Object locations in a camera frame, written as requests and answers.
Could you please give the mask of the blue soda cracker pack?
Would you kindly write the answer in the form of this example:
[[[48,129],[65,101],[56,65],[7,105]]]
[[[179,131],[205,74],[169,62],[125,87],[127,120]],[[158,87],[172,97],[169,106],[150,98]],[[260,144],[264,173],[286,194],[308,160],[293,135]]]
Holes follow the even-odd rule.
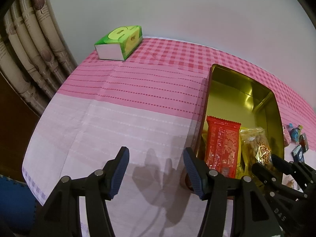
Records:
[[[291,155],[295,163],[305,162],[303,148],[300,144],[293,149],[293,151],[291,152]]]

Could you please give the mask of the clear fried twist bag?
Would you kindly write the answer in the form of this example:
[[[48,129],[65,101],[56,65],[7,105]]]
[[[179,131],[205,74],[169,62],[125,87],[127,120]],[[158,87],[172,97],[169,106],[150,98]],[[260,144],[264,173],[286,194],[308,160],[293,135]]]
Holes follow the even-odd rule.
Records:
[[[265,130],[261,127],[242,127],[239,131],[239,136],[241,138],[241,150],[246,174],[252,175],[252,166],[255,163],[272,170],[271,148],[265,135]]]

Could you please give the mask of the dark sesame bar pack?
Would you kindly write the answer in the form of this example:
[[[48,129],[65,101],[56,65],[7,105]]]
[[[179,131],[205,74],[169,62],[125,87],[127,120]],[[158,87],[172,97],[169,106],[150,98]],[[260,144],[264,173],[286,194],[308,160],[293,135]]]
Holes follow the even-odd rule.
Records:
[[[305,152],[308,151],[309,146],[308,146],[308,139],[307,139],[306,133],[302,133],[302,134],[299,136],[299,144],[300,144],[301,147],[302,147],[303,153],[305,153]]]

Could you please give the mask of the pink white candy packet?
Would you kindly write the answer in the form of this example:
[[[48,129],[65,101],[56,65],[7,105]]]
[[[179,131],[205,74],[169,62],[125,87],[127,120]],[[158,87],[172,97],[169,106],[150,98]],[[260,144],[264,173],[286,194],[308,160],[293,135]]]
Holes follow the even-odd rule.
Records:
[[[287,147],[291,143],[289,131],[285,125],[282,125],[284,146]]]

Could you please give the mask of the light blue candy packet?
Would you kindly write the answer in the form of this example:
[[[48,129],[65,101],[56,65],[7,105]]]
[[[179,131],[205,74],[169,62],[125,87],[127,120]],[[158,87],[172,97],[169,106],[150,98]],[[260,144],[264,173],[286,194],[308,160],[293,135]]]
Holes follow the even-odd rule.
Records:
[[[289,124],[289,133],[290,133],[292,142],[298,143],[300,131],[292,123]]]

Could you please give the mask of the red clear snack pack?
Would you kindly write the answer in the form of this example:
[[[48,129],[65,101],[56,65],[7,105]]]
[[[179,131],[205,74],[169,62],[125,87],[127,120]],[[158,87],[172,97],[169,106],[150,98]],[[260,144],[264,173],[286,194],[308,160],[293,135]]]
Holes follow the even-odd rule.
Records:
[[[223,176],[236,176],[241,123],[213,116],[206,118],[208,124],[205,162],[209,169]]]

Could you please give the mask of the blue floor mat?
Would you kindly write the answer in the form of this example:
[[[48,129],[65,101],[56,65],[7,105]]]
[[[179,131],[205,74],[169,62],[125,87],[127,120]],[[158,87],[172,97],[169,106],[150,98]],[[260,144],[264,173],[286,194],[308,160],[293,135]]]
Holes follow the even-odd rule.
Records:
[[[24,182],[1,176],[1,236],[32,236],[40,208]]]

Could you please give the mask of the red gold toffee tin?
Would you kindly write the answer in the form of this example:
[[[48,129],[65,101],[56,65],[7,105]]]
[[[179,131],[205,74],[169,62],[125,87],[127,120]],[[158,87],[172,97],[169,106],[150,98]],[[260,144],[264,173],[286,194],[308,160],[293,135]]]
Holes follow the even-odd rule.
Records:
[[[284,157],[283,128],[276,98],[272,90],[256,80],[227,67],[213,64],[208,78],[203,122],[193,152],[202,159],[206,142],[207,116],[235,121],[244,128],[265,130],[272,154]]]

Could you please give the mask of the pink checked tablecloth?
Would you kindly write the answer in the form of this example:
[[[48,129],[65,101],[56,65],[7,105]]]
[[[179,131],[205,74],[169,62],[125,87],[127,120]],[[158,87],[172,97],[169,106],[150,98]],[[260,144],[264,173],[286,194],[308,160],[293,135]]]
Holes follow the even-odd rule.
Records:
[[[182,152],[196,139],[213,64],[270,88],[283,123],[306,132],[315,166],[315,113],[276,76],[239,57],[202,45],[144,39],[124,62],[91,53],[67,78],[41,116],[23,162],[33,195],[45,203],[62,176],[90,175],[122,146],[130,161],[107,204],[116,236],[196,236],[205,202],[183,189]]]

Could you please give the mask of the beige patterned curtain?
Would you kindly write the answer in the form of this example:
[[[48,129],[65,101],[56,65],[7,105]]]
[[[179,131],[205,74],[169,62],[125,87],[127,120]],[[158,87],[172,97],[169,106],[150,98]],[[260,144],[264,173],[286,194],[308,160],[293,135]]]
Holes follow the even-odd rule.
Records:
[[[6,0],[1,5],[1,76],[41,115],[77,66],[59,35],[48,0]]]

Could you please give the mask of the green tissue box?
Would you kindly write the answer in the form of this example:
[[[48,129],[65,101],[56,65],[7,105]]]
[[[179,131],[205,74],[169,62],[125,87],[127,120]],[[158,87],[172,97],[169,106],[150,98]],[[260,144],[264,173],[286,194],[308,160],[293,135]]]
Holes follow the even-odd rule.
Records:
[[[99,39],[94,47],[101,60],[125,61],[142,40],[141,26],[121,26]]]

